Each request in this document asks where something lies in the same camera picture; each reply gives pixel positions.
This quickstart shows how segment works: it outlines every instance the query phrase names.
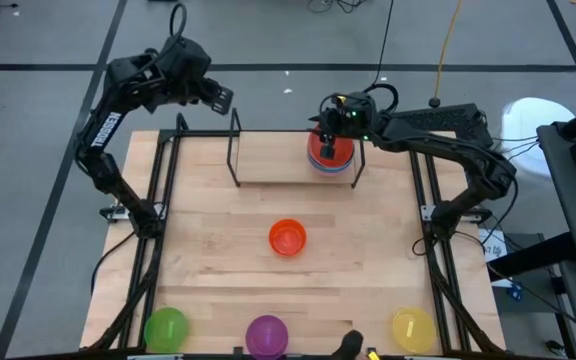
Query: black bracket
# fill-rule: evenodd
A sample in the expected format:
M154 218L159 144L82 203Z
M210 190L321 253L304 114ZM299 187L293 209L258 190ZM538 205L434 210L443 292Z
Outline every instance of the black bracket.
M243 360L244 358L244 348L241 346L235 346L232 348L232 360Z
M366 154L364 154L364 141L363 140L359 140L359 160L361 160L361 165L359 166L359 171L357 171L357 174L355 175L355 181L353 181L352 184L350 185L350 187L352 187L353 189L355 188L355 186L357 186L357 182L359 181L359 178L361 177L361 173L364 172L364 167L366 167Z
M235 122L237 123L237 130L234 130ZM230 116L230 132L228 133L228 154L226 154L226 164L228 165L230 175L232 175L232 179L235 182L235 185L237 185L237 187L241 186L241 183L239 182L239 180L237 180L237 173L235 172L235 169L232 168L230 158L232 157L232 138L239 137L240 133L241 133L241 123L239 122L239 114L237 114L237 108L233 108L232 114ZM239 143L237 143L237 156L239 156Z

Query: orange bowl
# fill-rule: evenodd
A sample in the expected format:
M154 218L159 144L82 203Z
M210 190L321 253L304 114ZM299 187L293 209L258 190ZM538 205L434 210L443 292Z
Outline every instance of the orange bowl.
M294 256L306 245L306 230L296 220L279 220L270 228L268 241L277 254Z

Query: red bowl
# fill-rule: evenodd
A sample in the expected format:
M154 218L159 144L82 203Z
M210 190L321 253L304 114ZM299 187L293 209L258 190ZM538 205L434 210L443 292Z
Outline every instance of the red bowl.
M323 146L324 144L319 141L319 136L310 133L308 137L308 153L317 163L330 168L340 168L346 165L351 160L355 149L352 139L338 137L335 139L335 155L332 159L326 159L320 155Z
M296 220L279 220L270 228L268 241L277 254L294 256L306 245L306 230Z

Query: black metal frame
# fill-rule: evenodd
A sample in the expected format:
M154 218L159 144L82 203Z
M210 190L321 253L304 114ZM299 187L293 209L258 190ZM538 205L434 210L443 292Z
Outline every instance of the black metal frame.
M566 260L576 260L575 241L570 232L492 260L490 267L500 274L512 277ZM497 272L488 270L488 274L491 281L501 280Z
M241 129L241 122L239 122L239 114L237 113L237 109L232 109L232 115L230 117L230 131L228 132L228 153L226 154L226 164L228 164L228 170L230 170L230 175L232 176L232 180L235 182L237 187L241 186L241 182L237 179L237 171L232 167L232 163L230 162L230 158L232 157L232 139L233 137L238 137L239 134L243 130ZM303 132L308 130L247 130L251 132ZM359 170L355 172L355 180L353 180L350 187L353 189L357 186L357 182L359 182L359 178L366 167L366 154L364 153L364 141L359 140L359 159L361 165L359 166Z
M234 123L237 123L237 130L234 129ZM282 130L269 130L270 132L283 132ZM177 127L175 130L161 130L159 133L159 138L157 140L157 148L155 150L155 158L153 163L153 169L151 172L150 184L148 187L148 199L154 201L157 195L157 185L159 183L159 178L161 175L161 167L163 162L163 153L165 150L165 146L172 140L172 151L170 154L169 162L168 162L168 172L166 174L165 185L164 185L164 192L163 192L163 206L167 212L170 206L170 200L172 197L172 186L176 175L176 165L178 159L178 153L180 149L181 139L184 137L228 137L228 159L226 161L228 168L233 176L233 180L235 180L235 184L239 186L239 182L237 181L235 171L232 167L230 162L230 157L232 155L232 140L234 137L239 137L241 132L241 124L239 122L239 117L237 114L236 109L233 109L232 119L231 119L231 126L229 130L190 130L186 121L184 120L181 114L177 116ZM361 172L365 166L365 156L363 153L363 142L360 143L361 149L361 162L362 165L360 167L359 172L357 173L355 182L353 183L356 185ZM419 205L420 211L420 219L421 219L421 206L425 205L425 193L423 188L423 182L421 177L421 170L419 167L419 161L417 158L417 154L414 152L410 152L410 160L411 160L411 167L412 167L412 174L413 180L416 190L417 202ZM434 167L434 162L432 157L426 157L426 164L428 168L428 175L430 179L430 187L431 193L433 196L433 201L436 203L441 200L441 195L439 192L437 174ZM154 239L154 249L153 253L157 251L161 252L163 249L163 240L165 237L165 226L167 222L167 217L162 219L164 231L160 238ZM431 232L430 227L427 223L421 222L422 232L424 235L424 241L426 244L427 249L427 258L428 264L430 269L431 262L436 262L437 257L434 252L434 248L431 246ZM130 289L128 292L128 298L131 297L131 294L134 294L136 291L137 285L139 284L139 280L142 273L142 267L145 261L146 256L146 248L147 248L148 240L140 240L137 246L137 251L135 254L135 261L133 263L133 270L130 280ZM442 252L443 258L445 261L446 272L448 275L448 279L450 282L450 287L452 290L459 294L459 285L457 282L456 277L456 270L454 267L454 260L452 257L452 250L450 248L450 244L448 242L442 243ZM154 296L155 290L157 286L157 275L159 269L159 262L161 260L161 256L153 258L151 261L155 261L154 264L157 272L154 275L154 281L152 281L151 286L148 288L147 292L145 293L145 301L144 301L144 308L143 308L143 317L140 324L140 331L139 331L139 342L137 347L127 347L128 338L130 336L130 330L132 325L132 315L128 317L122 332L120 334L120 341L118 343L117 349L99 349L99 350L88 350L83 352L77 353L66 353L66 354L52 354L52 355L43 355L43 356L33 356L33 357L24 357L24 358L17 358L18 360L21 359L43 359L43 360L63 360L63 359L127 359L131 355L141 355L145 354L145 342L143 338L143 331L145 328L145 323L147 319L152 314L152 310L154 307ZM468 334L465 332L465 327L460 319L457 318L457 329L460 338L460 344L462 346L462 350L454 350L450 345L450 336L448 330L448 323L446 320L446 311L444 307L443 295L439 290L438 286L431 282L432 286L432 293L433 293L433 300L435 304L435 311L436 311L436 318L437 318L437 328L439 332L439 338L441 342L441 349L444 355L438 357L449 357L455 359L503 359L506 358L505 354L489 354L489 353L480 353L480 352L472 352L470 350L470 344L468 342ZM243 349L241 347L233 348L232 354L183 354L183 358L186 360L207 360L207 359L223 359L223 360L252 360L253 357L250 355L243 354ZM408 358L409 356L404 355L380 355L380 358L383 360L402 360ZM511 356L514 359L531 359L531 360L541 360L546 358L537 358L537 357L528 357L528 356ZM289 359L299 359L299 360L324 360L329 359L330 356L328 355L307 355L307 354L295 354L295 355L284 355L281 359L289 360Z
M239 133L236 134L232 133L231 131L224 131L224 130L190 130L188 128L188 124L186 123L183 115L181 113L177 114L177 126L175 130L161 130L159 132L159 138L157 139L157 148L155 150L155 159L153 162L153 168L150 175L150 183L148 185L148 194L147 198L150 201L155 201L155 197L157 195L157 185L159 183L159 178L161 175L161 167L163 162L163 154L166 147L172 140L172 149L170 153L170 158L168 159L168 171L166 173L166 179L164 182L164 189L163 189L163 196L162 196L162 203L164 206L165 212L168 212L170 208L170 199L172 198L172 187L173 182L175 180L175 173L177 169L177 159L179 157L179 148L181 144L181 139L184 137L226 137L230 138L229 141L232 141L233 136L238 137ZM163 249L164 238L166 234L166 223L168 220L168 216L165 216L162 219L162 236L154 240L154 248L153 253L161 252ZM143 270L143 264L145 262L146 257L146 249L148 247L148 241L150 239L139 239L139 243L137 244L137 251L135 252L135 260L133 262L132 274L130 276L130 287L128 289L127 299L130 299L131 296L136 292L137 286L139 285L139 281L141 279L141 274ZM152 314L152 310L154 307L154 298L155 298L155 291L157 289L157 278L159 274L159 263L154 265L157 269L157 272L154 275L154 281L152 282L151 286L148 288L148 291L145 294L145 300L143 305L143 315L141 318L141 324L139 326L139 340L138 340L138 347L145 348L146 343L144 339L144 329L146 327L146 322L150 315ZM125 325L119 335L119 348L125 348L128 346L128 339L130 338L130 331L132 329L132 315L128 317L126 320Z

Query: yellow cable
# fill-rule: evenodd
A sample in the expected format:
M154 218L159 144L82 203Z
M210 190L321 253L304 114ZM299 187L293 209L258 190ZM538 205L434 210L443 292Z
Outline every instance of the yellow cable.
M435 83L435 98L439 96L439 84L441 84L441 68L444 66L444 55L446 54L446 47L448 47L448 41L450 41L450 35L455 29L455 21L457 20L457 15L461 9L461 4L463 0L457 2L457 8L455 13L452 14L452 20L450 20L450 27L448 28L448 33L446 34L446 39L444 40L444 45L441 47L441 56L439 57L439 67L437 68L437 82Z

